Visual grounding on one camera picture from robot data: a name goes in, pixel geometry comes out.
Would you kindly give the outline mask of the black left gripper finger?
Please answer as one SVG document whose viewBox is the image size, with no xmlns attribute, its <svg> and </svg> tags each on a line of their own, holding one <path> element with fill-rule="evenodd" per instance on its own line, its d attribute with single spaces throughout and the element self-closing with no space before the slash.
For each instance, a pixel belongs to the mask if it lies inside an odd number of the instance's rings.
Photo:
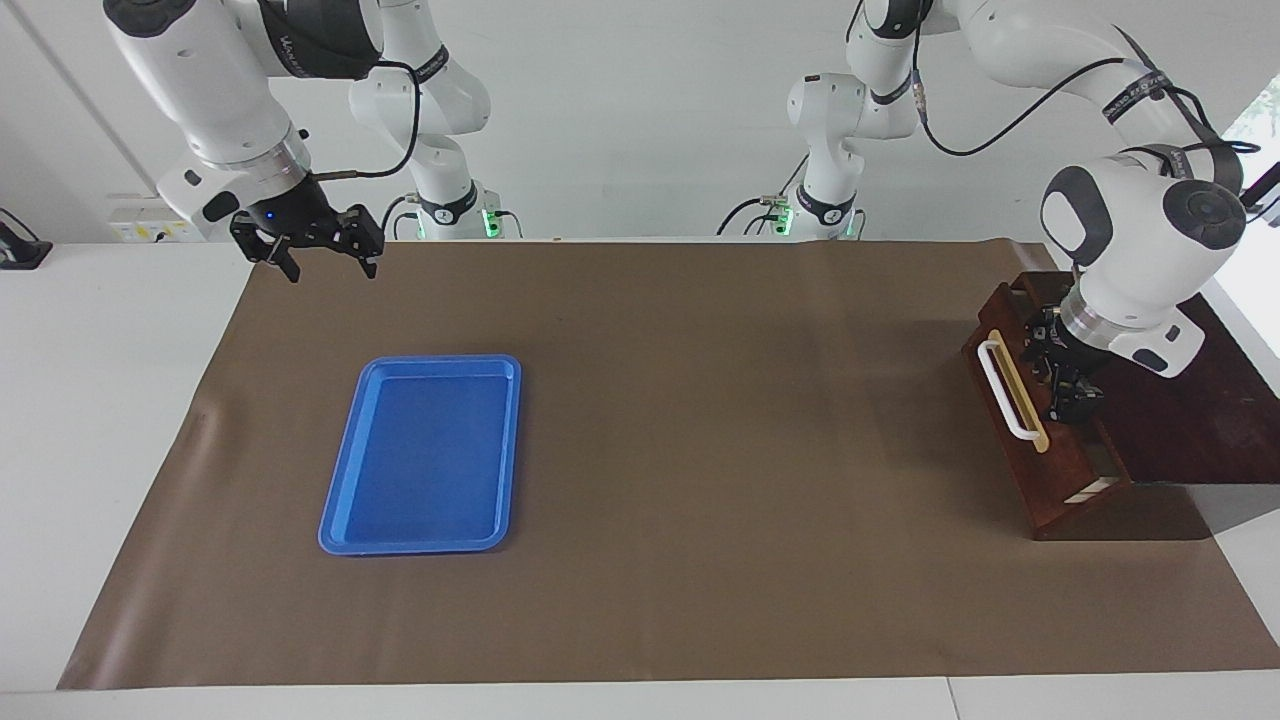
<svg viewBox="0 0 1280 720">
<path fill-rule="evenodd" d="M 1088 423 L 1105 402 L 1105 392 L 1074 366 L 1052 366 L 1050 405 L 1044 419 L 1065 425 Z"/>
<path fill-rule="evenodd" d="M 1027 337 L 1021 360 L 1030 366 L 1037 380 L 1050 380 L 1061 360 L 1056 331 L 1059 310 L 1059 306 L 1041 306 L 1024 324 Z"/>
</svg>

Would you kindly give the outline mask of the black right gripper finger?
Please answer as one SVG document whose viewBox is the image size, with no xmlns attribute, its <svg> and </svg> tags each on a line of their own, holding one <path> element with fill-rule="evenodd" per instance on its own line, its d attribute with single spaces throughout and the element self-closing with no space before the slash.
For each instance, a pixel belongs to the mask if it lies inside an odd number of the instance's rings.
<svg viewBox="0 0 1280 720">
<path fill-rule="evenodd" d="M 381 225 L 361 204 L 338 213 L 335 223 L 333 238 L 335 251 L 355 259 L 362 273 L 370 281 L 374 279 L 385 251 L 385 233 Z"/>
<path fill-rule="evenodd" d="M 287 234 L 265 240 L 248 213 L 236 213 L 230 218 L 229 231 L 250 263 L 266 263 L 279 269 L 291 283 L 300 282 L 301 269 L 291 255 L 291 238 Z"/>
</svg>

